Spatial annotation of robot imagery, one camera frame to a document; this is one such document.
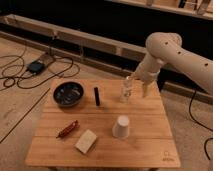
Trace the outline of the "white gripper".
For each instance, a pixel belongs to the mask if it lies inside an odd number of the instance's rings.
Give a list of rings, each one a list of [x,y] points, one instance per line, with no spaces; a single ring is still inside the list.
[[[130,81],[136,80],[137,78],[144,83],[142,85],[144,98],[148,95],[149,84],[157,79],[160,70],[164,65],[165,62],[163,60],[155,58],[147,53],[137,66],[135,72],[129,76]]]

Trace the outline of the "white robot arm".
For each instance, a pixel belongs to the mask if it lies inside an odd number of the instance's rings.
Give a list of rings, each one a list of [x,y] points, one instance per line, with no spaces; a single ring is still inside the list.
[[[168,63],[213,95],[213,61],[183,49],[179,34],[152,33],[147,37],[145,47],[146,55],[130,80],[140,79],[144,85],[149,85]]]

